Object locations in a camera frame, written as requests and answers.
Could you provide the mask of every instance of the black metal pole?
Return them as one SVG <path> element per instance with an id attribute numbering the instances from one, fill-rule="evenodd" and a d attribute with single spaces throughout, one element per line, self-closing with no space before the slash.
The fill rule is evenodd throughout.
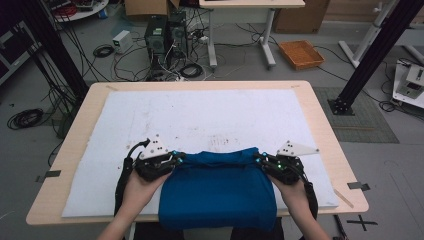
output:
<path id="1" fill-rule="evenodd" d="M 334 114 L 344 114 L 350 109 L 381 61 L 423 6 L 424 0 L 399 1 L 340 95 L 336 100 L 330 101 Z"/>
<path id="2" fill-rule="evenodd" d="M 22 13 L 25 24 L 35 39 L 42 44 L 71 88 L 76 98 L 76 105 L 81 105 L 89 88 L 47 18 L 42 3 L 40 0 L 15 0 L 14 3 L 15 9 Z"/>

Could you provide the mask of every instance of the cardboard box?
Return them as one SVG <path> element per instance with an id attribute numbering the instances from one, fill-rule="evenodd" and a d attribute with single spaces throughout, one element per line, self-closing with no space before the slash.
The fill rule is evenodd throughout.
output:
<path id="1" fill-rule="evenodd" d="M 318 33 L 330 0 L 304 0 L 305 7 L 281 9 L 273 26 L 276 33 Z"/>
<path id="2" fill-rule="evenodd" d="M 381 0 L 331 0 L 324 20 L 349 22 L 374 22 L 379 12 Z M 424 22 L 424 8 L 417 14 L 412 23 Z"/>
<path id="3" fill-rule="evenodd" d="M 125 0 L 127 16 L 168 15 L 178 8 L 180 0 Z"/>

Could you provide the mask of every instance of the computer tower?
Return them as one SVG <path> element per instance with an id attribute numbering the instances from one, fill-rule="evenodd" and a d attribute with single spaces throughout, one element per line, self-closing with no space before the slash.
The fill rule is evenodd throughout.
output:
<path id="1" fill-rule="evenodd" d="M 175 46 L 173 48 L 173 57 L 185 58 L 188 56 L 186 12 L 172 12 L 169 17 L 169 28 L 171 30 L 172 42 Z"/>
<path id="2" fill-rule="evenodd" d="M 153 15 L 149 18 L 146 33 L 147 51 L 153 70 L 169 68 L 172 59 L 172 40 L 168 18 L 164 15 Z"/>

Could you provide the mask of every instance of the white paper sheet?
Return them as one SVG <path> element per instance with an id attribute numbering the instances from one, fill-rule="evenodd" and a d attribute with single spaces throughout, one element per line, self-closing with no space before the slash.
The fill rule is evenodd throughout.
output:
<path id="1" fill-rule="evenodd" d="M 132 146 L 156 134 L 169 150 L 186 153 L 258 147 L 274 155 L 287 140 L 316 148 L 293 90 L 111 92 L 75 173 L 63 217 L 112 216 L 123 159 Z M 320 155 L 301 160 L 319 206 L 338 206 Z M 158 212 L 160 190 L 142 214 Z M 274 190 L 277 207 L 286 208 Z"/>

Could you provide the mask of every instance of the orange tray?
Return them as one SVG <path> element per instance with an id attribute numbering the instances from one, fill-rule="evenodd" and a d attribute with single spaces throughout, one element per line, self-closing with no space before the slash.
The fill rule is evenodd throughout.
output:
<path id="1" fill-rule="evenodd" d="M 308 41 L 281 42 L 278 44 L 283 56 L 296 70 L 319 66 L 324 58 Z"/>

